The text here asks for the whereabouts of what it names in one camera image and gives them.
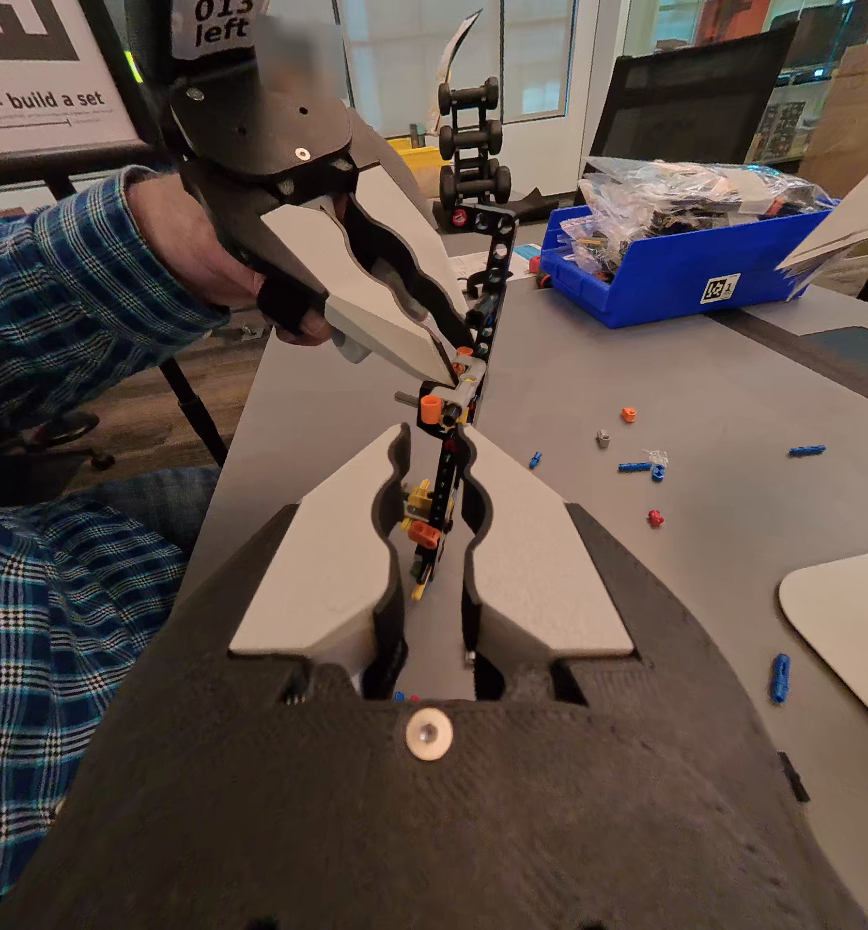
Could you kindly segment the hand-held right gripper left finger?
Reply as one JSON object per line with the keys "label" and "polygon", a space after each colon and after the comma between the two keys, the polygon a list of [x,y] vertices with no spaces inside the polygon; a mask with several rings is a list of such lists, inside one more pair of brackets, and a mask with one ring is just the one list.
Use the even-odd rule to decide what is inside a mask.
{"label": "hand-held right gripper left finger", "polygon": [[404,518],[411,453],[410,427],[393,425],[293,508],[232,656],[337,665],[363,697],[392,697],[408,650],[390,536]]}

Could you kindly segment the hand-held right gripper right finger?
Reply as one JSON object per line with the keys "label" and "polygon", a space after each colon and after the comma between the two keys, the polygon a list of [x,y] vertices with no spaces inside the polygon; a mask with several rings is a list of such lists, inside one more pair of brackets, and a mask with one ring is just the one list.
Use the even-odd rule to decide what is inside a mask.
{"label": "hand-held right gripper right finger", "polygon": [[476,698],[500,698],[522,668],[635,657],[580,533],[583,509],[473,427],[458,428],[457,453],[461,515],[472,533],[462,631]]}

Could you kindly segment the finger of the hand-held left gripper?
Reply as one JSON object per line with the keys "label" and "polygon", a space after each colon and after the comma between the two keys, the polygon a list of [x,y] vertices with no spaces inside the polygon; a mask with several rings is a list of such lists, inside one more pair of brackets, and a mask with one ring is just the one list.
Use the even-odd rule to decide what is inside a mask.
{"label": "finger of the hand-held left gripper", "polygon": [[465,297],[429,211],[399,199],[381,214],[348,200],[346,231],[355,258],[414,321],[431,318],[453,347],[471,347]]}
{"label": "finger of the hand-held left gripper", "polygon": [[324,317],[347,361],[376,354],[419,379],[455,384],[452,362],[428,323],[418,323],[393,291],[363,269],[347,234],[331,217],[328,197],[318,206],[285,204],[262,216],[265,226],[322,285]]}

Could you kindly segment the black lego chassis assembly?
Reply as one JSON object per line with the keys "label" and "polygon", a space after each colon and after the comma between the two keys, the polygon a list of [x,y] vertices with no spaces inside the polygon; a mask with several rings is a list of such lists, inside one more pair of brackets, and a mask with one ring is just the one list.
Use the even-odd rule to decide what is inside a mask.
{"label": "black lego chassis assembly", "polygon": [[[500,207],[467,207],[464,214],[464,223],[461,225],[463,230],[491,235],[480,297],[465,317],[473,337],[471,348],[474,355],[484,359],[488,368],[506,296],[510,259],[516,243],[519,222],[511,211]],[[474,423],[485,379],[486,374],[467,423],[458,424],[446,435],[431,435],[420,429],[440,441],[440,459],[435,479],[431,482],[421,482],[407,492],[405,497],[402,529],[409,541],[417,545],[410,572],[415,581],[412,592],[414,602],[421,600],[428,583],[433,579],[447,535],[452,529],[463,456],[459,445],[459,433],[461,427],[470,427]]]}

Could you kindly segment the grey orange-ended lego link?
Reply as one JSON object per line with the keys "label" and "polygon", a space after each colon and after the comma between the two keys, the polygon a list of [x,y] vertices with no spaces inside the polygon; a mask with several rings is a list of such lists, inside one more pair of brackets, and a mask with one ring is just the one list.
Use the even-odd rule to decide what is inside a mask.
{"label": "grey orange-ended lego link", "polygon": [[397,391],[394,399],[417,412],[417,425],[431,435],[446,435],[458,424],[467,423],[483,386],[487,364],[469,347],[455,351],[453,385],[424,380],[417,394]]}

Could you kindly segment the person's left forearm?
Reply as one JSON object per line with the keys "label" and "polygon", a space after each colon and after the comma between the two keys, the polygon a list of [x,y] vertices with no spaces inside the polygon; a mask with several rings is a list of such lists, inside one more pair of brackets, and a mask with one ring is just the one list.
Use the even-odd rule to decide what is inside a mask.
{"label": "person's left forearm", "polygon": [[225,326],[179,284],[126,203],[128,167],[63,201],[0,218],[0,439],[96,398]]}

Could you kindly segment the black lego piece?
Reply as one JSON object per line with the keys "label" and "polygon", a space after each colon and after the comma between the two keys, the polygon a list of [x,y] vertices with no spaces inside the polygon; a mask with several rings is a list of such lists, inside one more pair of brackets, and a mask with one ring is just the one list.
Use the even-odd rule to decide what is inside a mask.
{"label": "black lego piece", "polygon": [[777,755],[781,768],[785,775],[785,778],[788,782],[789,788],[794,795],[796,801],[801,805],[807,805],[811,802],[811,797],[809,792],[806,790],[805,785],[801,779],[799,772],[797,771],[795,765],[790,760],[789,756],[785,751],[778,750]]}

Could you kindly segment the white paper sheet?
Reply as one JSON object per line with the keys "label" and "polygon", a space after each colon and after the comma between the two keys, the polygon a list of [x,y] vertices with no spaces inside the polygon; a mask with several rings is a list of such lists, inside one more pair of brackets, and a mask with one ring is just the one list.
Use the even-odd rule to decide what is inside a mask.
{"label": "white paper sheet", "polygon": [[[510,259],[510,281],[533,277],[531,261],[540,259],[541,251],[535,244],[516,246]],[[451,267],[458,280],[466,281],[469,275],[485,270],[489,252],[470,253],[450,258]]]}

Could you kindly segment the yellow plastic bin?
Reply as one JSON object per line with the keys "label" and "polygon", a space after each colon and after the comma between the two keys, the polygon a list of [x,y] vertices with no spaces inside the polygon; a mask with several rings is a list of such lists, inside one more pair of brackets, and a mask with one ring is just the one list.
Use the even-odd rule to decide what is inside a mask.
{"label": "yellow plastic bin", "polygon": [[413,147],[409,137],[387,140],[393,150],[403,158],[416,178],[421,192],[429,199],[440,198],[440,169],[451,165],[440,158],[437,146]]}

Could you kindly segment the black dumbbell rack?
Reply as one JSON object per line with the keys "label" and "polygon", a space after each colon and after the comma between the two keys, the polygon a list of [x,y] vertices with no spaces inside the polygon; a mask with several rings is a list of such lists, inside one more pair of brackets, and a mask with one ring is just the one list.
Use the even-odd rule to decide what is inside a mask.
{"label": "black dumbbell rack", "polygon": [[440,158],[451,167],[440,169],[440,205],[447,213],[466,200],[479,204],[506,204],[510,201],[510,169],[498,161],[503,144],[499,119],[488,114],[496,110],[500,83],[488,77],[478,87],[451,88],[447,81],[438,87],[440,116],[446,118],[439,130]]}

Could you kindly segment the white framed sign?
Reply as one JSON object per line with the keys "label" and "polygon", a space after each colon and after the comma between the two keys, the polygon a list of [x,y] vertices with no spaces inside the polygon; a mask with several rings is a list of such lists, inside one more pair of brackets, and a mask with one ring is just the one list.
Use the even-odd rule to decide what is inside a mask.
{"label": "white framed sign", "polygon": [[0,158],[109,154],[149,133],[104,2],[0,1]]}

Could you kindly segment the blue plastic bin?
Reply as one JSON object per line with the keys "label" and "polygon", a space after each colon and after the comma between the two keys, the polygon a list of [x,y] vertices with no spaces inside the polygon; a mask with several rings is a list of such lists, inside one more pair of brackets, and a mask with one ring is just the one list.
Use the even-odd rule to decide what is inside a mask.
{"label": "blue plastic bin", "polygon": [[544,233],[541,269],[559,296],[608,328],[786,301],[805,285],[776,267],[828,213],[641,239],[607,284],[578,267],[560,242],[562,223],[588,218],[589,208],[559,208]]}

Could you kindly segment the black chair base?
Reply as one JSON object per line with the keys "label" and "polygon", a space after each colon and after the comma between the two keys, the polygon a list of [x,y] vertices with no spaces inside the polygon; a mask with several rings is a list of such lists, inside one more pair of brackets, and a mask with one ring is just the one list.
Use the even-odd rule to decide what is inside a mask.
{"label": "black chair base", "polygon": [[22,432],[6,447],[9,455],[44,454],[85,440],[100,425],[100,417],[90,411],[74,410]]}

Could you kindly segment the black mesh chair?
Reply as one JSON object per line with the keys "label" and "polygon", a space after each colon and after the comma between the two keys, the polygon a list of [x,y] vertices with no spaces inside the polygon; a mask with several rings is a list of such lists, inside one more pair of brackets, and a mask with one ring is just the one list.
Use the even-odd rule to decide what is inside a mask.
{"label": "black mesh chair", "polygon": [[745,164],[797,28],[618,57],[585,161]]}

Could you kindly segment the cardboard box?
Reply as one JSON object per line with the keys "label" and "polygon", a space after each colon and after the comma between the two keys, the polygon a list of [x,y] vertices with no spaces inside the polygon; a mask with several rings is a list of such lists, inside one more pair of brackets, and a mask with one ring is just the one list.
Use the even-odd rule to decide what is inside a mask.
{"label": "cardboard box", "polygon": [[835,198],[868,175],[868,45],[845,52],[798,175]]}

